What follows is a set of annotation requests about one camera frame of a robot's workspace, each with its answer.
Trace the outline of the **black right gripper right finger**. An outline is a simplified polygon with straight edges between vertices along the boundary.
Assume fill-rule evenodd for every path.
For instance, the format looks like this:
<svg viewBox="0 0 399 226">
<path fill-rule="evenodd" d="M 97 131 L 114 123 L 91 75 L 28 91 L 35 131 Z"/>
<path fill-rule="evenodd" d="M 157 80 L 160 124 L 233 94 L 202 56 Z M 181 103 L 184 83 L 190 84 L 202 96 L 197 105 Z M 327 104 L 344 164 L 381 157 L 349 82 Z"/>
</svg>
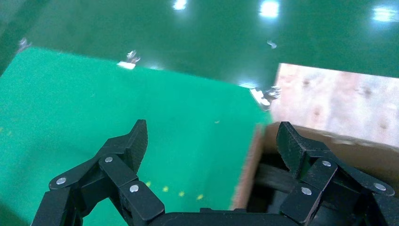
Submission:
<svg viewBox="0 0 399 226">
<path fill-rule="evenodd" d="M 324 205 L 343 213 L 353 226 L 396 226 L 399 201 L 387 183 L 342 162 L 322 142 L 301 136 L 289 122 L 277 132 L 281 158 L 297 181 L 280 213 L 309 225 Z"/>
</svg>

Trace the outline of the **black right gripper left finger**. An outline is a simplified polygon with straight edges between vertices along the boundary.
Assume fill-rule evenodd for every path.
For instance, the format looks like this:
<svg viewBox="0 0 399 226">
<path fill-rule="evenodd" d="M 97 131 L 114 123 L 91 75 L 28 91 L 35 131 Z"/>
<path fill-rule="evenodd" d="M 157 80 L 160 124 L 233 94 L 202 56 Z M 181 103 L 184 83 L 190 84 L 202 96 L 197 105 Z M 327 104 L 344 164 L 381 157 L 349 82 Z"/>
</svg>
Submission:
<svg viewBox="0 0 399 226">
<path fill-rule="evenodd" d="M 94 157 L 50 181 L 32 224 L 80 226 L 99 202 L 109 199 L 129 226 L 149 225 L 164 213 L 164 205 L 137 175 L 147 144 L 145 120 L 107 139 Z"/>
</svg>

